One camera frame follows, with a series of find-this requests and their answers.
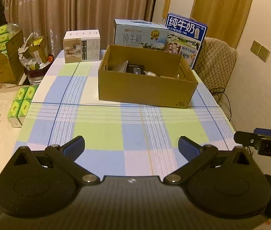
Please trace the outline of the silver foil pouch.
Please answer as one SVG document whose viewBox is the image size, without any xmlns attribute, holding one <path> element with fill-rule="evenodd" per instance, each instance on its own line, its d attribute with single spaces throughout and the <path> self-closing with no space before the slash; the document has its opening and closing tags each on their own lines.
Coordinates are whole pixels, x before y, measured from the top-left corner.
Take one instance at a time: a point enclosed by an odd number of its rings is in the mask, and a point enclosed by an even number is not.
<svg viewBox="0 0 271 230">
<path fill-rule="evenodd" d="M 127 66 L 128 66 L 128 63 L 129 63 L 129 61 L 127 60 L 127 61 L 113 67 L 111 70 L 114 71 L 114 72 L 125 73 L 126 69 L 127 69 Z"/>
</svg>

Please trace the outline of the cotton swab plastic bag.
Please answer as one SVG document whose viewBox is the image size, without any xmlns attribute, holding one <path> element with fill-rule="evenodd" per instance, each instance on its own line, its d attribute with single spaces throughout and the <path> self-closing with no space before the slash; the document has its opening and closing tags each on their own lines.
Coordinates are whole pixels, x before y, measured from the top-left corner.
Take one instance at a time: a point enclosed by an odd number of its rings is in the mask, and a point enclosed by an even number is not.
<svg viewBox="0 0 271 230">
<path fill-rule="evenodd" d="M 153 72 L 151 72 L 151 71 L 144 71 L 144 74 L 145 74 L 146 76 L 158 77 L 157 74 L 155 74 L 155 73 L 153 73 Z"/>
</svg>

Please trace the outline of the checkered tablecloth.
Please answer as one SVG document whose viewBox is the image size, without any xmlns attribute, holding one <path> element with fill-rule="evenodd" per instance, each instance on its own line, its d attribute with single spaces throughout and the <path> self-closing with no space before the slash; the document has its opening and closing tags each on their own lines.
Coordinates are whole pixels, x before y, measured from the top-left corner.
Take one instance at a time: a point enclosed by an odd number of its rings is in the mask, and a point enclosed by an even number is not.
<svg viewBox="0 0 271 230">
<path fill-rule="evenodd" d="M 234 148 L 234 129 L 202 82 L 184 109 L 100 101 L 98 66 L 67 64 L 59 53 L 36 90 L 16 147 L 44 150 L 82 136 L 77 164 L 99 177 L 165 177 L 187 162 L 178 151 L 181 136 Z"/>
</svg>

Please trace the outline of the green tissue packs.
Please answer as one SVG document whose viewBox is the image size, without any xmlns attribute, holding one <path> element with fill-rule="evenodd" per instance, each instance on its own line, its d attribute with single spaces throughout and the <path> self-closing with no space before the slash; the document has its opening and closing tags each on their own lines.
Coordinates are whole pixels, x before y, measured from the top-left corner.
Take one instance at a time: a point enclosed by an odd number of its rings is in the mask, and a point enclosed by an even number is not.
<svg viewBox="0 0 271 230">
<path fill-rule="evenodd" d="M 28 114 L 33 97 L 38 89 L 38 85 L 22 86 L 16 93 L 7 119 L 14 128 L 21 128 Z"/>
</svg>

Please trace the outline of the quilted beige chair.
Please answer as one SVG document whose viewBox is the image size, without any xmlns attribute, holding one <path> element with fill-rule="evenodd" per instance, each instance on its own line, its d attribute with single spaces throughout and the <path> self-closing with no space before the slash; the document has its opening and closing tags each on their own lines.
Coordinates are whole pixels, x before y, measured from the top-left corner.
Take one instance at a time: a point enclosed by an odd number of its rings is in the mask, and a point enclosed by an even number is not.
<svg viewBox="0 0 271 230">
<path fill-rule="evenodd" d="M 220 101 L 229 82 L 238 51 L 225 41 L 206 37 L 195 64 L 195 72 L 216 102 Z"/>
</svg>

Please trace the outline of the brown cardboard box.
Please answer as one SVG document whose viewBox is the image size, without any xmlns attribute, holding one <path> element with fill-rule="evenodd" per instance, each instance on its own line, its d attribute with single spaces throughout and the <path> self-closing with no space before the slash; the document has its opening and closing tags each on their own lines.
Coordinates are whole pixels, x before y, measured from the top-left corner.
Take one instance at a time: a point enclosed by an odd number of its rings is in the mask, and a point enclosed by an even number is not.
<svg viewBox="0 0 271 230">
<path fill-rule="evenodd" d="M 127 60 L 158 77 L 111 70 Z M 182 56 L 159 50 L 108 45 L 98 68 L 98 98 L 104 101 L 186 108 L 197 85 Z"/>
</svg>

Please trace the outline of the cluttered trash basket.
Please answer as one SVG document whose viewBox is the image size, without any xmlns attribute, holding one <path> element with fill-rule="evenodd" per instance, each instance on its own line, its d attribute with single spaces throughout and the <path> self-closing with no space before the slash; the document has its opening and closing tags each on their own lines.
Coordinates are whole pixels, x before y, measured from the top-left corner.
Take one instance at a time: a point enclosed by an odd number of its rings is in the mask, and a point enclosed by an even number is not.
<svg viewBox="0 0 271 230">
<path fill-rule="evenodd" d="M 39 85 L 54 62 L 54 56 L 48 51 L 46 38 L 35 37 L 31 33 L 17 52 L 30 85 Z"/>
</svg>

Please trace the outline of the brown carton with tissues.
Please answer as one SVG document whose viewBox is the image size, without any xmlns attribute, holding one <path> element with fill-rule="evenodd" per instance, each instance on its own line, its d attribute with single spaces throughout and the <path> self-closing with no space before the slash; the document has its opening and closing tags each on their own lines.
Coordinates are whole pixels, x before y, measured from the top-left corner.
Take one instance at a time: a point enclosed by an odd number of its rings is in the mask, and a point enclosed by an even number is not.
<svg viewBox="0 0 271 230">
<path fill-rule="evenodd" d="M 23 32 L 17 24 L 0 26 L 0 84 L 18 84 L 24 74 L 18 49 L 24 43 Z"/>
</svg>

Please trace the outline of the white product box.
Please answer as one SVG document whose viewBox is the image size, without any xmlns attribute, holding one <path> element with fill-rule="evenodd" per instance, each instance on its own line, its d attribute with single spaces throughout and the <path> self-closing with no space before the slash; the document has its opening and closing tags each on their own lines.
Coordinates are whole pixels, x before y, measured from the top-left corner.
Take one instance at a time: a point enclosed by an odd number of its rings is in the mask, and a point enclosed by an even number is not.
<svg viewBox="0 0 271 230">
<path fill-rule="evenodd" d="M 63 39 L 66 63 L 100 60 L 99 30 L 67 31 Z"/>
</svg>

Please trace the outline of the small black box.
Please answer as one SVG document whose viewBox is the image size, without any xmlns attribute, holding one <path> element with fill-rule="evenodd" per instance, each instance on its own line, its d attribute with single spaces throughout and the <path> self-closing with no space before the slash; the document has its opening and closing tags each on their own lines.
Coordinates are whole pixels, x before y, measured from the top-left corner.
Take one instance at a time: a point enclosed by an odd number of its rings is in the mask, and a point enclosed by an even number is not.
<svg viewBox="0 0 271 230">
<path fill-rule="evenodd" d="M 143 65 L 127 64 L 126 73 L 145 75 L 145 67 Z"/>
</svg>

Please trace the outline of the dark blue milk carton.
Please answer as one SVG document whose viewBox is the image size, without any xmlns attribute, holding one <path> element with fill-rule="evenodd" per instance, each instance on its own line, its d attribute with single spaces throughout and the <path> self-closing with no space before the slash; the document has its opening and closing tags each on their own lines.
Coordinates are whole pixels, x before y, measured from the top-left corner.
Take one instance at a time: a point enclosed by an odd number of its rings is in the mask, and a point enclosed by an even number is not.
<svg viewBox="0 0 271 230">
<path fill-rule="evenodd" d="M 165 26 L 168 28 L 165 51 L 183 56 L 193 69 L 208 30 L 207 25 L 169 13 Z"/>
</svg>

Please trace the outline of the light blue milk carton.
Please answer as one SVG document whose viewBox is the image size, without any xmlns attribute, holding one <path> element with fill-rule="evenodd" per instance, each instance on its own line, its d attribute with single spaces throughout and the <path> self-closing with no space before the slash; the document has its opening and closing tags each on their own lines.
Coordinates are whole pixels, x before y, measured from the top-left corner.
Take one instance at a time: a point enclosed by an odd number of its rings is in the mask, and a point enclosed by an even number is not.
<svg viewBox="0 0 271 230">
<path fill-rule="evenodd" d="M 114 44 L 163 51 L 168 28 L 143 20 L 114 19 Z"/>
</svg>

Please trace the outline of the wall socket pair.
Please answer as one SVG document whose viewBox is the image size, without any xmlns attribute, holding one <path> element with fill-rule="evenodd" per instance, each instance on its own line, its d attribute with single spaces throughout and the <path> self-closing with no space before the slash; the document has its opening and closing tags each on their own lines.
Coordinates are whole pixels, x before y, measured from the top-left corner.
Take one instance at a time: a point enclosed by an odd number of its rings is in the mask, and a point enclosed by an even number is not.
<svg viewBox="0 0 271 230">
<path fill-rule="evenodd" d="M 258 56 L 263 62 L 266 62 L 270 55 L 270 51 L 255 40 L 252 43 L 250 51 Z"/>
</svg>

